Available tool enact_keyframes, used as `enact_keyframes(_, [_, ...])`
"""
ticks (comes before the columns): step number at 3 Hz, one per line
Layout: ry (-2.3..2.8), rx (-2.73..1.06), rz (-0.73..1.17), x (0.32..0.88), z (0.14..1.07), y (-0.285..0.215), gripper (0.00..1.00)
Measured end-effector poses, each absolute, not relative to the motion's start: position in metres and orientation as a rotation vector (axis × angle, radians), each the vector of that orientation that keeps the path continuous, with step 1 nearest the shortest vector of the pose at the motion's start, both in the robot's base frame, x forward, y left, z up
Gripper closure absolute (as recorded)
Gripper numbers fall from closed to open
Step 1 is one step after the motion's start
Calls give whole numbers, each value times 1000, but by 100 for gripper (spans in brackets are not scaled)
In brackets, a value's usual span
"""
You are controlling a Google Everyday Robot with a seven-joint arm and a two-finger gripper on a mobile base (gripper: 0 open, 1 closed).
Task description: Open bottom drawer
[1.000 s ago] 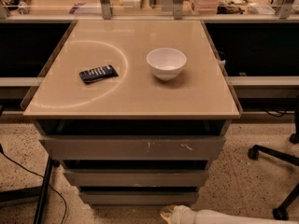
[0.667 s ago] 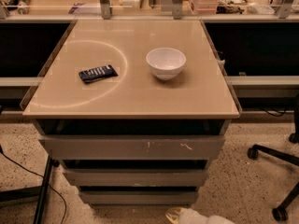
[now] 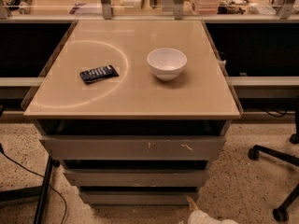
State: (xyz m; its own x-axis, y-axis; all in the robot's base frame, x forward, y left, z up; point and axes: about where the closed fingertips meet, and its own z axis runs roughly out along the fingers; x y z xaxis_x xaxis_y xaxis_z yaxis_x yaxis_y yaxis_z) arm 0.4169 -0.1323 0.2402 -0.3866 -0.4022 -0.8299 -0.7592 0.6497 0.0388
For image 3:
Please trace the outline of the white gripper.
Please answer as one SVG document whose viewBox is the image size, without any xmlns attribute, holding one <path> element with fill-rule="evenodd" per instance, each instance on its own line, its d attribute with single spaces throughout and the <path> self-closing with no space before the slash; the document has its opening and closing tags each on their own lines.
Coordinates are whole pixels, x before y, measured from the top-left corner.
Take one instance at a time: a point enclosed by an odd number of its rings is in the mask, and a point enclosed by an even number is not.
<svg viewBox="0 0 299 224">
<path fill-rule="evenodd" d="M 187 223 L 181 221 L 179 224 L 238 224 L 231 219 L 218 220 L 211 217 L 209 214 L 199 210 L 196 202 L 190 196 L 187 196 L 186 199 L 190 210 L 193 212 L 189 215 Z"/>
</svg>

